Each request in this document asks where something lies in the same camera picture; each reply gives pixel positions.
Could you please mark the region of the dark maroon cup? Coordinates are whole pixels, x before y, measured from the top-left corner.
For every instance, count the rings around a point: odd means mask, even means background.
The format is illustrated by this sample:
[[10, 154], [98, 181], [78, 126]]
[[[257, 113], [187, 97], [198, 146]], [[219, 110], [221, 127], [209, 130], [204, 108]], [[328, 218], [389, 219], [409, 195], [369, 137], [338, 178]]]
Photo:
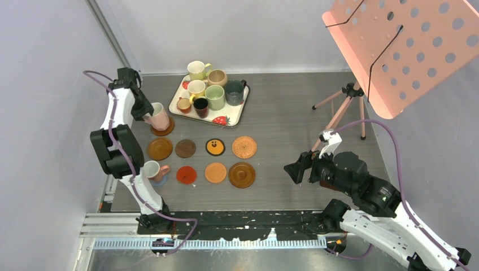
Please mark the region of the dark maroon cup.
[[196, 98], [193, 102], [193, 107], [197, 113], [197, 115], [204, 119], [208, 115], [208, 100], [204, 97]]

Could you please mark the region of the light green cup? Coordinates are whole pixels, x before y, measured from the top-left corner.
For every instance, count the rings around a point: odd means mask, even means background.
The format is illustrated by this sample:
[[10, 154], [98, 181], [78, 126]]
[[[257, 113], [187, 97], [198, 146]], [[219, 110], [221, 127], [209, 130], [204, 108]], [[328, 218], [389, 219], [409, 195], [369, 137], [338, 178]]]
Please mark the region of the light green cup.
[[205, 90], [205, 97], [208, 100], [209, 108], [211, 110], [219, 111], [225, 107], [225, 90], [222, 86], [208, 86]]

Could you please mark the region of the small orange cup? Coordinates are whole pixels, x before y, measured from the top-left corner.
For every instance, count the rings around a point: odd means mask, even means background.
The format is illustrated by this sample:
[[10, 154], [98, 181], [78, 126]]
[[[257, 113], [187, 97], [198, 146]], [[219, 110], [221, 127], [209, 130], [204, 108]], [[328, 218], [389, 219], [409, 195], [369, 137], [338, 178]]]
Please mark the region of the small orange cup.
[[176, 106], [177, 106], [177, 109], [183, 114], [188, 114], [191, 111], [191, 103], [189, 98], [180, 97], [179, 100], [177, 101]]

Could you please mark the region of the brown ridged wooden coaster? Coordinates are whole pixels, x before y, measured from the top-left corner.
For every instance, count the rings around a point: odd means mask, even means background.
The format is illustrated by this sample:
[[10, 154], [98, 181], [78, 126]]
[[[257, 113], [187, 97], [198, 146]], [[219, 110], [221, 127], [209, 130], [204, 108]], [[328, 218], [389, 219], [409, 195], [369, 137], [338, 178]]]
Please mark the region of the brown ridged wooden coaster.
[[168, 158], [172, 151], [172, 142], [166, 137], [153, 139], [147, 146], [148, 156], [156, 161], [161, 161]]

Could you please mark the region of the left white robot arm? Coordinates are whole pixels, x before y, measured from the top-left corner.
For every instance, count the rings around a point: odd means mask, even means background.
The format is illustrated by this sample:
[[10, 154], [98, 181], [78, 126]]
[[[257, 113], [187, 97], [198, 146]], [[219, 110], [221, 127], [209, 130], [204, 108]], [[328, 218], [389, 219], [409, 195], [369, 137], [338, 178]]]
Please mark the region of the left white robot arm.
[[130, 126], [152, 115], [154, 108], [141, 90], [141, 78], [129, 67], [119, 68], [117, 78], [100, 83], [108, 96], [105, 120], [98, 130], [90, 133], [90, 141], [102, 170], [121, 181], [138, 206], [136, 219], [145, 229], [160, 234], [173, 227], [173, 218], [162, 197], [153, 189], [144, 171], [145, 157]]

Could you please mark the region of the pink white mug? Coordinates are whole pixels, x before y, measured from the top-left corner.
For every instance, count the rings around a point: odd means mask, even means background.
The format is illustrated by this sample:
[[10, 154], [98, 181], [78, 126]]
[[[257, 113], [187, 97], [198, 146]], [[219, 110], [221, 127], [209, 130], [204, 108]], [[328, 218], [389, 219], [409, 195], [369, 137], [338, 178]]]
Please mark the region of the pink white mug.
[[159, 102], [154, 102], [151, 105], [153, 113], [145, 114], [143, 116], [144, 122], [150, 124], [155, 130], [167, 130], [170, 126], [170, 120], [164, 106]]

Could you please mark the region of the small pink white cup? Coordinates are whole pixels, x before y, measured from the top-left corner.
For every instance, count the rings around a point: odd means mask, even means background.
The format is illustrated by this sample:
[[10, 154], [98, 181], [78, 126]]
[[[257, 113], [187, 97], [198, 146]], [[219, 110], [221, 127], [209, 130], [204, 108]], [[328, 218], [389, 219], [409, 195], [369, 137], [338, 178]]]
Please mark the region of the small pink white cup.
[[168, 165], [161, 166], [157, 161], [147, 161], [143, 166], [143, 171], [147, 179], [153, 181], [160, 181], [164, 175], [170, 171]]

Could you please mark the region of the light orange round coaster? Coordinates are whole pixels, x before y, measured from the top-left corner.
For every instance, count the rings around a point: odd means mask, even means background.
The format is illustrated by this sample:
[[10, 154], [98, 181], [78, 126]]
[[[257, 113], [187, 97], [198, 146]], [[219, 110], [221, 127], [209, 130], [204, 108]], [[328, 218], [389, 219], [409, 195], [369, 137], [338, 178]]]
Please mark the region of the light orange round coaster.
[[225, 165], [218, 162], [209, 164], [204, 171], [205, 178], [210, 183], [221, 183], [225, 180], [227, 173]]

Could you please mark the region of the red apple smiley coaster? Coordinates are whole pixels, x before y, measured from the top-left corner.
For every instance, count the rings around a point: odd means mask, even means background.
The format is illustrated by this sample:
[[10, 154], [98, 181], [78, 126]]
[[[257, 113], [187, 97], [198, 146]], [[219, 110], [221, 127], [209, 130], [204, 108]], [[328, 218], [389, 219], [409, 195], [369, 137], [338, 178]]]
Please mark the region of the red apple smiley coaster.
[[176, 180], [179, 183], [190, 185], [193, 184], [197, 179], [197, 172], [191, 166], [183, 166], [177, 170]]

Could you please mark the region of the woven rattan coaster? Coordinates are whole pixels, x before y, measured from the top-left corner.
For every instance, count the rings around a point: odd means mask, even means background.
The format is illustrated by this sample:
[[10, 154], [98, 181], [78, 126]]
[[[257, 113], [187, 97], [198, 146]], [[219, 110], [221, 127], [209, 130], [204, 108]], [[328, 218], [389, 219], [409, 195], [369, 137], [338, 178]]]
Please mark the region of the woven rattan coaster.
[[232, 143], [233, 154], [241, 159], [249, 159], [257, 152], [258, 145], [256, 141], [249, 136], [236, 138]]

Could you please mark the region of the dark walnut round coaster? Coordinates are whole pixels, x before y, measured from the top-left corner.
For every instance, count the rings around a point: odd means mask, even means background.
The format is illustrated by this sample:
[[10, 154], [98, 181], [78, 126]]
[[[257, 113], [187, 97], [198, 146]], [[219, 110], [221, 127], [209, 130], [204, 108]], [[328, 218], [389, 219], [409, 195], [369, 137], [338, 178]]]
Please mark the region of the dark walnut round coaster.
[[191, 139], [182, 139], [175, 146], [175, 154], [180, 158], [189, 158], [196, 152], [196, 144]]

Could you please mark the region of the orange black smiley coaster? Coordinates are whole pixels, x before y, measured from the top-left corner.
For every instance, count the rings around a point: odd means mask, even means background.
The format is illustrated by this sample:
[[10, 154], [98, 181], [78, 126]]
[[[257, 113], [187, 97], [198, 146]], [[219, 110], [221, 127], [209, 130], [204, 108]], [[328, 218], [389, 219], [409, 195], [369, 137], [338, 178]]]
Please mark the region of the orange black smiley coaster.
[[205, 149], [212, 156], [221, 156], [225, 152], [226, 147], [221, 139], [212, 138], [206, 142]]

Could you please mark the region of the blue round coaster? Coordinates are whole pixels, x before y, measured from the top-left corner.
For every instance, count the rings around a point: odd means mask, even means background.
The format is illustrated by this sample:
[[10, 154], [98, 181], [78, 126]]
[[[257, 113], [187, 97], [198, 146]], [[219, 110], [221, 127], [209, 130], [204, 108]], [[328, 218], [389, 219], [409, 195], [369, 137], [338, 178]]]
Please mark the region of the blue round coaster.
[[164, 175], [160, 181], [150, 180], [150, 183], [153, 187], [161, 187], [168, 181], [168, 176]]

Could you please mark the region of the dark brown ridged coaster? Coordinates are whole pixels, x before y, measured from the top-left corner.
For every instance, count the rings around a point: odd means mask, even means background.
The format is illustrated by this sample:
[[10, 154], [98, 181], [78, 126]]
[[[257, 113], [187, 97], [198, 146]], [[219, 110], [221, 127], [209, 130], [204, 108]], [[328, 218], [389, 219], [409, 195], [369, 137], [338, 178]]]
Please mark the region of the dark brown ridged coaster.
[[234, 187], [245, 189], [250, 187], [255, 182], [255, 169], [249, 163], [235, 163], [229, 169], [228, 178], [229, 182]]

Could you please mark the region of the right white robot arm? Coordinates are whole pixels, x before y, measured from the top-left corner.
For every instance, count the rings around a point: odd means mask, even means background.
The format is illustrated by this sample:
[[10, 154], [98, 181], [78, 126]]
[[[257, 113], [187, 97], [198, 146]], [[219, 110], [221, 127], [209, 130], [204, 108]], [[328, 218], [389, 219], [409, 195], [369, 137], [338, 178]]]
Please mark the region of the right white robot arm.
[[340, 191], [358, 207], [354, 210], [338, 199], [332, 199], [319, 218], [325, 232], [346, 231], [392, 256], [408, 270], [454, 270], [467, 266], [471, 253], [454, 247], [432, 232], [398, 189], [389, 181], [368, 172], [364, 161], [353, 152], [319, 156], [303, 152], [299, 159], [284, 166], [294, 183], [302, 182], [310, 169], [310, 183]]

